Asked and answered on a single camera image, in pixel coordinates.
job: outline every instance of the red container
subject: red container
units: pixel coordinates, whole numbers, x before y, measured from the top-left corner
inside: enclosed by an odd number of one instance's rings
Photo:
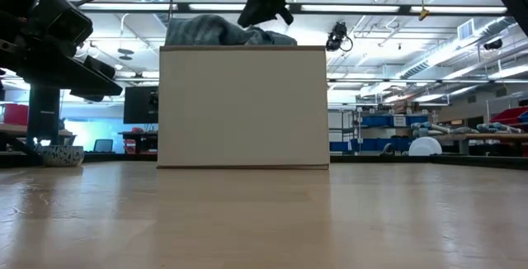
[[[4,107],[4,124],[27,125],[27,116],[29,114],[30,107],[18,104],[4,104]]]
[[[528,107],[506,109],[497,114],[489,122],[500,122],[503,125],[515,125],[521,123],[521,116],[528,111]]]

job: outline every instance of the chair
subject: chair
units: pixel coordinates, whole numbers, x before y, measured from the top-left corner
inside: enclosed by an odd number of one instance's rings
[[[113,139],[97,139],[93,146],[93,151],[96,153],[111,153],[113,145]]]

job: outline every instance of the white box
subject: white box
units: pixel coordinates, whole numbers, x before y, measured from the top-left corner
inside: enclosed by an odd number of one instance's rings
[[[158,166],[327,168],[319,46],[161,49]]]

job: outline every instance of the air vent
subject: air vent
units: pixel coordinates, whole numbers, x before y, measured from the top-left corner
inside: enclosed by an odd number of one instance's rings
[[[475,32],[475,20],[472,18],[467,22],[463,23],[457,29],[459,40],[464,40],[473,35]]]
[[[505,87],[501,87],[495,91],[495,97],[504,97],[508,94],[508,90]]]

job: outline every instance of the gray blanket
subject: gray blanket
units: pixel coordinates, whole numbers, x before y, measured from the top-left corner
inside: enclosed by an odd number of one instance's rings
[[[223,17],[201,15],[171,19],[165,45],[297,45],[297,41],[255,26],[243,30]]]

